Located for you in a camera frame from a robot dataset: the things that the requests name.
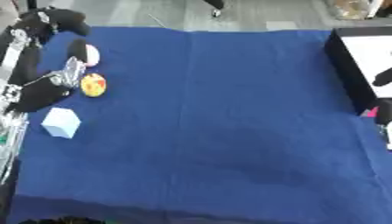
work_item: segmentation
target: white box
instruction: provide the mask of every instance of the white box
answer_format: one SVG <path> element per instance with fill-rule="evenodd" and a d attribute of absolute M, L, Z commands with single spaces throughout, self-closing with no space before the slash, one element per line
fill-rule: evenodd
<path fill-rule="evenodd" d="M 53 137 L 72 138 L 81 125 L 81 120 L 71 109 L 52 108 L 41 125 Z"/>

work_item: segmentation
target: yellow ball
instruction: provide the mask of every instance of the yellow ball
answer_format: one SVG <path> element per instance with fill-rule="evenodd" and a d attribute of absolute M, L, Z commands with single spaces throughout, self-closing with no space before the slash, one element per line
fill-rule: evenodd
<path fill-rule="evenodd" d="M 81 79 L 80 88 L 86 96 L 98 97 L 105 92 L 106 81 L 97 73 L 89 73 Z"/>

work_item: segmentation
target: foam cube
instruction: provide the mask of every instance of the foam cube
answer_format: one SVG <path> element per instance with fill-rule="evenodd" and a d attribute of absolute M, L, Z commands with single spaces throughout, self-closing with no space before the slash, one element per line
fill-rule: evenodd
<path fill-rule="evenodd" d="M 72 138 L 81 120 L 71 109 L 52 108 L 41 125 L 53 137 Z"/>

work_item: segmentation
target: floor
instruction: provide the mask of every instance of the floor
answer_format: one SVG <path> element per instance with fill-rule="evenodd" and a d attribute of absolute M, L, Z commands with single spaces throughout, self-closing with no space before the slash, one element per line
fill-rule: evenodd
<path fill-rule="evenodd" d="M 25 9 L 25 0 L 18 1 Z M 91 25 L 163 26 L 217 32 L 392 25 L 392 18 L 337 20 L 329 13 L 325 1 L 328 0 L 226 0 L 223 15 L 212 19 L 211 7 L 201 0 L 38 0 L 39 6 L 83 11 Z"/>

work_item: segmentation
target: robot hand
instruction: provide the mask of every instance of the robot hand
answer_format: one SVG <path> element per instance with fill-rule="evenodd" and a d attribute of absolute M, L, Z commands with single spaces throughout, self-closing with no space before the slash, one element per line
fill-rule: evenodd
<path fill-rule="evenodd" d="M 0 100 L 3 112 L 33 112 L 68 97 L 78 86 L 87 61 L 86 42 L 75 40 L 68 48 L 63 70 L 37 74 L 40 47 L 57 32 L 87 35 L 84 15 L 55 8 L 25 13 L 0 35 Z"/>

